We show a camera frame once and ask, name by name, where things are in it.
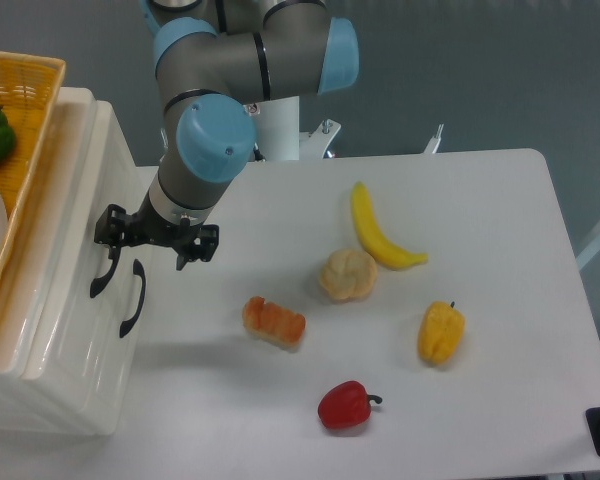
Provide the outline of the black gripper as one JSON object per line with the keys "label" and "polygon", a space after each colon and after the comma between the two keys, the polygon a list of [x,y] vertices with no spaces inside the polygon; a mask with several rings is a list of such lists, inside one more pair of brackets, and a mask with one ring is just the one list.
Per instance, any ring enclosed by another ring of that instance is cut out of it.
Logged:
{"label": "black gripper", "polygon": [[149,244],[171,248],[177,253],[176,270],[182,271],[188,263],[212,260],[219,246],[219,226],[193,225],[188,218],[173,224],[153,209],[131,216],[123,207],[109,204],[96,222],[94,242],[109,249],[113,264],[124,247]]}

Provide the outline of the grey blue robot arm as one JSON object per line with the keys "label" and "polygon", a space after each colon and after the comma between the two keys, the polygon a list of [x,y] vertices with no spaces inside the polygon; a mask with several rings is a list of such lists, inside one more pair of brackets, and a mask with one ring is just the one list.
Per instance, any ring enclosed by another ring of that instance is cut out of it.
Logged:
{"label": "grey blue robot arm", "polygon": [[183,267],[209,261],[219,230],[207,218],[252,159],[252,104],[322,95],[359,73],[352,23],[322,1],[145,1],[167,148],[135,213],[118,205],[94,240],[117,262],[126,247],[166,247]]}

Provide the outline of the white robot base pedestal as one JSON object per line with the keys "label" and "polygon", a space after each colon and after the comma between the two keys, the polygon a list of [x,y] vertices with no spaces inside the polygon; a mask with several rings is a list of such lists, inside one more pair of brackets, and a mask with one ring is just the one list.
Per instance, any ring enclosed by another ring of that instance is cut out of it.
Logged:
{"label": "white robot base pedestal", "polygon": [[333,158],[329,149],[342,125],[324,119],[313,131],[300,130],[298,97],[251,103],[245,110],[254,120],[258,134],[256,161],[295,161]]}

